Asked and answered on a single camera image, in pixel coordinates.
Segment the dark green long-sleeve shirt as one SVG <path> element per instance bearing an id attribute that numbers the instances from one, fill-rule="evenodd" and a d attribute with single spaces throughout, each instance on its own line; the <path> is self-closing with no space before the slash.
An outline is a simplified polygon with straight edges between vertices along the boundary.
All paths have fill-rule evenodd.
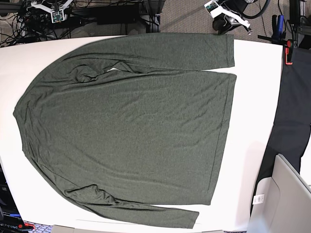
<path id="1" fill-rule="evenodd" d="M 57 59 L 14 117 L 32 166 L 64 199 L 99 216 L 191 229 L 209 205 L 229 128 L 234 37 L 146 33 Z"/>

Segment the black box under table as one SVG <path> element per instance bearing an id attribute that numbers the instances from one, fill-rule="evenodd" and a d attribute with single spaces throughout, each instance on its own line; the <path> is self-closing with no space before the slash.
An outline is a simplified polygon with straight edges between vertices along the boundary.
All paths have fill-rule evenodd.
<path id="1" fill-rule="evenodd" d="M 137 17 L 137 9 L 130 7 L 104 7 L 96 13 L 99 25 L 135 23 Z"/>

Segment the red black table clamp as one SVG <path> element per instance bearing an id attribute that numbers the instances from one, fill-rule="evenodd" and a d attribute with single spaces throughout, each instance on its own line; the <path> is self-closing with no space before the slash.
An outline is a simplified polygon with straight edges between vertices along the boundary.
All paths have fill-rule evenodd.
<path id="1" fill-rule="evenodd" d="M 286 65 L 292 65 L 292 54 L 293 50 L 297 48 L 297 41 L 293 39 L 289 39 L 285 42 L 285 64 Z"/>

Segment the white barcode label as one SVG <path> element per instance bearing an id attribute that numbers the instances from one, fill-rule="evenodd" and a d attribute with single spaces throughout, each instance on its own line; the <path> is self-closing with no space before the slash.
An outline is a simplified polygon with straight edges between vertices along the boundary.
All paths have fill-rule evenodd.
<path id="1" fill-rule="evenodd" d="M 264 202 L 264 194 L 253 196 L 253 201 L 252 201 L 253 205 L 262 204 L 263 202 Z"/>

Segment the beige plastic bin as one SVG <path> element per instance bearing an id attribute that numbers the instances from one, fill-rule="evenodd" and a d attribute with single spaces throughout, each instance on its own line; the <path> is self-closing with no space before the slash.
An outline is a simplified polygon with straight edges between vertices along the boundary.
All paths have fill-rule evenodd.
<path id="1" fill-rule="evenodd" d="M 311 231 L 311 188 L 283 155 L 276 156 L 272 176 L 258 183 L 259 194 L 264 202 L 253 205 L 248 233 Z"/>

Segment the red clamp lower left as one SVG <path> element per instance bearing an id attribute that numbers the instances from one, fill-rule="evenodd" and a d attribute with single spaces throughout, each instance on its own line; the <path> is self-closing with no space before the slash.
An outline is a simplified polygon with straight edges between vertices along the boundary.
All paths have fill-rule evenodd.
<path id="1" fill-rule="evenodd" d="M 33 231 L 35 230 L 35 225 L 31 224 L 31 223 L 22 223 L 22 224 L 18 224 L 17 229 L 19 231 Z"/>

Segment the blue handled clamp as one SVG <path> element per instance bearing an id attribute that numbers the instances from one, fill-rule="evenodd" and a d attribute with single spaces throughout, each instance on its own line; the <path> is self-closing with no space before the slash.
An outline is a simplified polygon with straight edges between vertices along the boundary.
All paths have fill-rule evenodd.
<path id="1" fill-rule="evenodd" d="M 284 16 L 283 15 L 272 15 L 272 43 L 280 44 L 286 36 L 286 33 L 283 31 Z"/>

